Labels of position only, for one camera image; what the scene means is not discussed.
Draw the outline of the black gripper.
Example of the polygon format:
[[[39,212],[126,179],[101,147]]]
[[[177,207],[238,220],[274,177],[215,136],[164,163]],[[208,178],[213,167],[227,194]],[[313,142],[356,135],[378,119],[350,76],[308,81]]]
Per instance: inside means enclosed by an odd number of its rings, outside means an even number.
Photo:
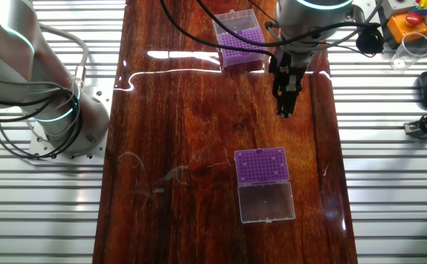
[[[276,49],[269,63],[269,72],[274,75],[299,76],[307,69],[307,55]],[[281,85],[278,78],[274,79],[274,97],[277,100],[277,114],[291,117],[297,98],[302,91],[302,80],[297,78],[293,89]]]

